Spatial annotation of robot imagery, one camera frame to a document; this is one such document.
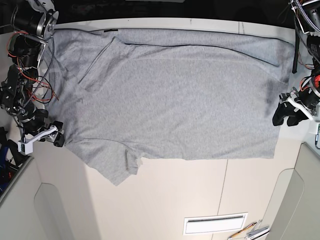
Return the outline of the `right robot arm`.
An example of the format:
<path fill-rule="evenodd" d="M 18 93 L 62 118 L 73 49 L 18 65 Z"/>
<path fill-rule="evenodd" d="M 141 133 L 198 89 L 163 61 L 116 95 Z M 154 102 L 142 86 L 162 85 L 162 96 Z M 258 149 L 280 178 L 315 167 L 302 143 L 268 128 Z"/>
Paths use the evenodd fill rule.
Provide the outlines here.
<path fill-rule="evenodd" d="M 47 44 L 51 44 L 47 68 L 53 65 L 58 17 L 51 0 L 22 0 L 11 17 L 14 32 L 6 51 L 13 64 L 0 85 L 0 107 L 16 121 L 21 135 L 18 150 L 24 154 L 33 151 L 36 141 L 48 141 L 59 148 L 65 143 L 63 123 L 50 122 L 48 111 L 37 106 L 49 104 L 57 96 L 47 80 L 49 73 L 40 75 L 38 68 Z"/>

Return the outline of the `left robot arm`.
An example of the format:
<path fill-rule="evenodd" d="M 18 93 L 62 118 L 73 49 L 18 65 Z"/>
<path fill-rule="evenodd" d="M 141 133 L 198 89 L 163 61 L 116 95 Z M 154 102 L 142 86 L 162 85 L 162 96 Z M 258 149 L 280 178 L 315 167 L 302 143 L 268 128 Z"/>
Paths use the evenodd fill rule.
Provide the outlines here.
<path fill-rule="evenodd" d="M 312 58 L 311 64 L 302 64 L 310 70 L 303 77 L 299 88 L 279 95 L 279 103 L 272 118 L 274 126 L 281 126 L 287 119 L 287 126 L 298 125 L 301 121 L 317 122 L 320 104 L 320 2 L 318 0 L 290 0 L 295 29 L 294 57 L 292 73 L 297 72 L 300 55 L 300 43 L 304 45 Z"/>

